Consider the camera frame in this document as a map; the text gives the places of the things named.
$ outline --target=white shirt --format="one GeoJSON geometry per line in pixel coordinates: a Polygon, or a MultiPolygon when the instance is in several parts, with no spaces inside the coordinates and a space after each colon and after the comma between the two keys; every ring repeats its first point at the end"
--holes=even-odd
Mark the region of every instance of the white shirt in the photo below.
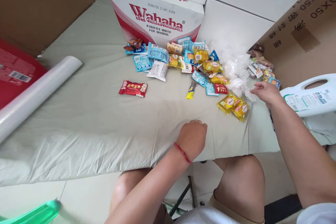
{"type": "MultiPolygon", "coordinates": [[[[297,224],[335,224],[336,203],[310,206],[297,219],[297,224]]],[[[184,213],[174,224],[238,224],[238,222],[211,206],[201,206],[184,213]]]]}

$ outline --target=leg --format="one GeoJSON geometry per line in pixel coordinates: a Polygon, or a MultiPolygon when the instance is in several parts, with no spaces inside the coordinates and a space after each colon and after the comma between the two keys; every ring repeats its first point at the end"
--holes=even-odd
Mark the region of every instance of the leg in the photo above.
{"type": "MultiPolygon", "coordinates": [[[[110,213],[150,171],[150,168],[124,171],[119,176],[112,194],[110,213]]],[[[166,214],[168,215],[165,207],[161,205],[154,224],[164,223],[166,214]]]]}
{"type": "Polygon", "coordinates": [[[215,159],[224,171],[214,191],[217,201],[255,222],[264,221],[265,177],[259,160],[253,156],[215,159]]]}

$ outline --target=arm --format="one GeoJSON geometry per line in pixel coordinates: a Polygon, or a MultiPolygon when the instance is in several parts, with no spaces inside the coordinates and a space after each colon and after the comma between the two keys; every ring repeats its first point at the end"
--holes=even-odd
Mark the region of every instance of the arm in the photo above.
{"type": "MultiPolygon", "coordinates": [[[[176,143],[193,161],[203,150],[208,126],[191,121],[184,124],[176,143]]],[[[161,202],[189,164],[173,146],[163,159],[121,201],[107,218],[111,223],[153,223],[161,202]]]]}
{"type": "Polygon", "coordinates": [[[279,146],[303,208],[336,203],[336,162],[274,85],[259,82],[255,86],[251,93],[263,100],[272,113],[279,146]]]}

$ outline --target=red string bracelet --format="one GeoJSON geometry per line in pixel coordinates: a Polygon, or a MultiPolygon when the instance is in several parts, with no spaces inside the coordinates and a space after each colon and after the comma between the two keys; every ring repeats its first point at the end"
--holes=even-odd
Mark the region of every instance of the red string bracelet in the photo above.
{"type": "Polygon", "coordinates": [[[177,143],[174,143],[174,145],[176,146],[177,149],[179,149],[179,151],[183,154],[186,161],[191,165],[191,162],[190,162],[189,158],[187,157],[186,153],[179,147],[179,145],[177,143]]]}

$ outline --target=wahaha logo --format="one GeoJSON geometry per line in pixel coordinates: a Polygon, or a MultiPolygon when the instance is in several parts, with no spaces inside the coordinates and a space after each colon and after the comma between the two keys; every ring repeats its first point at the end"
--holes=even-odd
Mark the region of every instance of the wahaha logo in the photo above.
{"type": "Polygon", "coordinates": [[[167,27],[169,29],[173,29],[173,30],[177,30],[179,32],[182,32],[182,24],[180,23],[176,23],[174,22],[171,18],[169,18],[169,21],[167,19],[163,19],[160,18],[159,16],[156,15],[156,13],[153,13],[153,15],[151,14],[146,14],[147,9],[142,8],[142,12],[141,12],[141,8],[139,6],[133,5],[133,4],[129,4],[132,8],[132,11],[135,14],[136,19],[144,21],[145,22],[145,18],[147,20],[148,23],[152,23],[154,25],[159,25],[159,26],[164,26],[167,27]]]}

